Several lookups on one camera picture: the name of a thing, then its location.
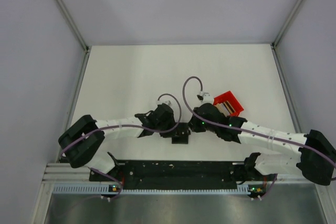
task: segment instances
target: cable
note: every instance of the cable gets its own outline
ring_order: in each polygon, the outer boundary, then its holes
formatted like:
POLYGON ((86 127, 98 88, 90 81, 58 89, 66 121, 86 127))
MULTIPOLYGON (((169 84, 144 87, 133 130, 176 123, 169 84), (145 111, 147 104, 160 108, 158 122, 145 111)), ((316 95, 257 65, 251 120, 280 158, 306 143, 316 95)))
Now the cable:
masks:
POLYGON ((242 182, 237 183, 237 185, 242 185, 242 184, 245 183, 245 182, 246 182, 246 180, 243 180, 242 182))
POLYGON ((264 199, 264 198, 266 197, 266 195, 269 194, 269 192, 270 192, 271 189, 273 188, 274 183, 275 183, 275 181, 277 180, 277 178, 278 178, 278 174, 275 175, 275 177, 274 177, 274 179, 273 179, 273 181, 272 181, 272 184, 269 186, 269 188, 268 188, 268 190, 265 192, 265 194, 262 195, 262 196, 260 197, 261 200, 264 199))
POLYGON ((145 115, 147 115, 147 114, 149 114, 149 113, 151 113, 151 112, 153 112, 153 111, 152 111, 152 110, 150 110, 149 112, 145 113, 145 115))
MULTIPOLYGON (((212 122, 210 120, 207 120, 205 118, 202 118, 201 116, 197 115, 193 110, 192 108, 190 108, 187 100, 186 100, 186 97, 185 97, 185 87, 187 85, 187 83, 191 80, 191 79, 196 79, 200 82, 200 85, 201 85, 201 91, 203 91, 203 84, 202 84, 202 81, 200 80, 200 78, 196 77, 196 76, 191 76, 189 77, 188 79, 186 79, 186 81, 184 82, 183 84, 183 88, 182 88, 182 97, 183 97, 183 101, 186 105, 186 107, 189 109, 189 111, 198 119, 202 120, 203 122, 206 122, 206 123, 209 123, 209 124, 212 124, 214 126, 218 126, 218 127, 222 127, 222 128, 227 128, 227 129, 231 129, 231 130, 236 130, 236 131, 242 131, 242 132, 246 132, 246 133, 250 133, 250 134, 254 134, 254 135, 257 135, 257 136, 261 136, 261 137, 264 137, 264 138, 269 138, 270 136, 268 135, 264 135, 264 134, 261 134, 259 132, 255 132, 255 131, 251 131, 251 130, 247 130, 247 129, 241 129, 241 128, 238 128, 238 127, 233 127, 233 126, 229 126, 229 125, 225 125, 225 124, 220 124, 220 123, 215 123, 215 122, 212 122)), ((301 148, 306 148, 308 150, 311 150, 313 152, 315 152, 316 154, 320 155, 321 157, 323 157, 325 160, 327 160, 335 169, 336 169, 336 164, 330 159, 328 158, 327 156, 325 156, 322 152, 318 151, 317 149, 313 148, 313 147, 310 147, 308 145, 304 145, 304 144, 300 144, 300 143, 296 143, 296 142, 293 142, 293 141, 290 141, 290 140, 286 140, 286 139, 283 139, 283 138, 280 138, 280 137, 273 137, 272 138, 273 140, 276 140, 276 141, 280 141, 280 142, 283 142, 283 143, 287 143, 287 144, 292 144, 292 145, 296 145, 296 146, 299 146, 301 148)))
POLYGON ((162 94, 162 95, 159 96, 159 98, 157 100, 160 100, 160 98, 163 97, 164 95, 168 95, 168 96, 172 97, 176 101, 176 103, 177 103, 177 105, 179 107, 179 111, 180 111, 180 116, 178 117, 178 121, 177 121, 177 123, 171 129, 166 130, 166 131, 158 131, 158 130, 153 130, 153 129, 150 129, 150 128, 147 128, 147 127, 144 127, 144 126, 133 125, 133 124, 122 124, 122 125, 112 125, 112 126, 101 127, 101 128, 95 129, 93 131, 90 131, 89 133, 87 133, 87 134, 81 136, 80 138, 78 138, 77 140, 73 141, 71 144, 69 144, 67 147, 65 147, 60 152, 60 155, 64 154, 71 147, 73 147, 74 145, 78 144, 80 141, 86 139, 87 137, 89 137, 90 135, 92 135, 94 132, 97 132, 97 131, 104 131, 104 130, 109 130, 109 129, 117 129, 119 127, 139 128, 139 129, 144 129, 144 130, 151 131, 151 132, 154 132, 154 133, 168 133, 170 131, 173 131, 178 126, 178 124, 181 121, 182 108, 181 108, 181 105, 180 105, 179 101, 177 100, 177 98, 175 96, 173 96, 172 94, 168 94, 168 93, 162 94))
POLYGON ((102 175, 102 176, 105 176, 106 178, 108 178, 108 179, 110 179, 110 180, 112 180, 112 181, 114 181, 114 182, 117 182, 118 185, 120 186, 120 189, 119 189, 118 193, 117 193, 114 197, 112 197, 112 199, 116 199, 116 198, 120 197, 120 194, 121 194, 121 192, 122 192, 123 185, 120 183, 119 180, 117 180, 116 178, 113 178, 112 176, 110 176, 110 175, 108 175, 108 174, 106 174, 106 173, 102 173, 101 171, 99 171, 99 170, 97 170, 97 169, 94 169, 94 168, 89 168, 89 169, 90 169, 91 171, 95 172, 95 173, 98 173, 98 174, 100 174, 100 175, 102 175))
MULTIPOLYGON (((105 174, 105 173, 102 173, 100 172, 99 170, 97 169, 94 169, 94 168, 90 168, 91 171, 95 172, 95 173, 98 173, 102 176, 105 176, 106 178, 114 181, 114 182, 117 182, 120 186, 120 190, 118 191, 118 193, 116 195, 114 195, 114 197, 111 197, 110 199, 114 200, 118 197, 120 197, 120 194, 121 194, 121 191, 122 191, 122 188, 123 188, 123 185, 120 183, 120 181, 118 181, 116 178, 113 178, 112 176, 108 175, 108 174, 105 174)), ((78 207, 80 204, 82 204, 84 201, 88 200, 88 199, 94 199, 94 198, 101 198, 102 196, 100 195, 91 195, 89 197, 86 197, 84 199, 81 199, 79 200, 78 202, 76 202, 75 204, 73 204, 71 207, 69 207, 68 210, 66 210, 65 212, 61 213, 60 215, 56 213, 55 211, 55 204, 52 204, 52 210, 53 210, 53 215, 56 217, 56 218, 62 218, 64 217, 65 215, 67 215, 69 212, 71 212, 74 208, 78 207)))
POLYGON ((263 187, 266 188, 267 187, 267 177, 264 176, 264 183, 263 183, 263 187))

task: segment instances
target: white cable tie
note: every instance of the white cable tie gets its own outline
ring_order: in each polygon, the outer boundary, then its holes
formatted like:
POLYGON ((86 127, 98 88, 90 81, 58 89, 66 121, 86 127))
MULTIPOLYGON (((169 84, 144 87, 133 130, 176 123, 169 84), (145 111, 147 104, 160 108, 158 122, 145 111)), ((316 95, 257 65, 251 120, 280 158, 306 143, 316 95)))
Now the white cable tie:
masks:
POLYGON ((275 130, 270 130, 270 132, 268 133, 268 138, 267 138, 267 148, 273 151, 272 148, 272 143, 274 141, 274 137, 276 136, 276 131, 275 130))
POLYGON ((114 139, 119 138, 120 132, 121 132, 121 130, 122 130, 121 121, 120 121, 120 120, 116 120, 116 124, 118 124, 118 126, 119 126, 119 130, 117 131, 117 135, 115 136, 114 139))
POLYGON ((165 101, 164 103, 167 104, 169 107, 172 106, 172 102, 171 101, 165 101))

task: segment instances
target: white wall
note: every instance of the white wall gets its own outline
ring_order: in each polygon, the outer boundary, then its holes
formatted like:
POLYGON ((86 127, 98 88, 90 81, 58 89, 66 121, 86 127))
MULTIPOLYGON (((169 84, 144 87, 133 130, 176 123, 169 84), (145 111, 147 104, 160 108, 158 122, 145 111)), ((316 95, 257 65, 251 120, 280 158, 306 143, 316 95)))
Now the white wall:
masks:
POLYGON ((90 45, 273 42, 296 0, 64 0, 90 45))
POLYGON ((53 0, 0 0, 0 219, 28 223, 83 52, 53 0))

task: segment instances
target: red object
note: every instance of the red object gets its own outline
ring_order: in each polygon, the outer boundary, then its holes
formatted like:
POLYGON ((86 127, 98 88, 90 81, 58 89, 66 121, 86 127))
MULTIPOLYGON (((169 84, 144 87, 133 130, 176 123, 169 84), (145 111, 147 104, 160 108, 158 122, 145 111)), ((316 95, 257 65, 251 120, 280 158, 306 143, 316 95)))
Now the red object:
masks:
POLYGON ((235 98, 235 96, 232 94, 231 91, 227 91, 224 94, 221 94, 215 97, 214 105, 218 103, 223 103, 226 101, 228 101, 233 107, 233 109, 235 110, 234 113, 230 114, 231 116, 239 116, 241 111, 244 110, 244 108, 240 105, 240 103, 238 102, 238 100, 235 98))

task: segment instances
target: metal frame edge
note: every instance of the metal frame edge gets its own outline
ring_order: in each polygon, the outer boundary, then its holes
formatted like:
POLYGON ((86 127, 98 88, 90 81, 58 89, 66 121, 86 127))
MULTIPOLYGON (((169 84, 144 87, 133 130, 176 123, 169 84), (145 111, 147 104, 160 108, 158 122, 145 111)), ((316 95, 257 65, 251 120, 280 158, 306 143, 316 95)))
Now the metal frame edge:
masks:
POLYGON ((36 204, 34 207, 33 216, 30 222, 31 224, 45 223, 53 191, 54 191, 53 184, 41 184, 36 204))
POLYGON ((336 223, 336 194, 334 189, 331 186, 316 185, 316 190, 327 223, 336 223))
POLYGON ((291 26, 293 23, 294 19, 296 18, 297 14, 300 12, 305 0, 297 0, 292 11, 290 14, 287 16, 285 23, 283 24, 282 28, 280 29, 277 37, 275 38, 273 45, 276 48, 279 43, 281 42, 282 38, 284 37, 286 31, 288 28, 291 26))
POLYGON ((80 45, 81 45, 81 47, 84 51, 87 51, 88 46, 87 46, 83 36, 81 35, 78 27, 76 26, 72 16, 70 15, 68 8, 64 4, 63 0, 54 0, 54 1, 57 5, 59 11, 61 12, 63 18, 65 19, 67 25, 69 26, 70 30, 72 31, 73 35, 78 40, 78 43, 80 43, 80 45))
MULTIPOLYGON (((70 102, 70 106, 67 110, 67 117, 66 117, 65 122, 64 122, 63 127, 62 127, 63 132, 66 129, 68 129, 71 125, 71 120, 72 120, 73 114, 75 112, 75 108, 76 108, 76 104, 77 104, 77 100, 78 100, 78 96, 79 96, 79 91, 80 91, 81 85, 83 83, 83 78, 84 78, 86 66, 87 66, 88 61, 89 61, 90 53, 91 53, 91 48, 89 48, 85 52, 85 55, 84 55, 82 63, 81 63, 81 67, 80 67, 80 69, 77 73, 77 76, 76 76, 77 81, 76 81, 76 84, 73 88, 73 92, 71 94, 71 102, 70 102)), ((61 151, 61 149, 58 148, 57 149, 57 154, 56 154, 56 157, 55 157, 55 162, 57 162, 57 160, 58 160, 60 151, 61 151)))

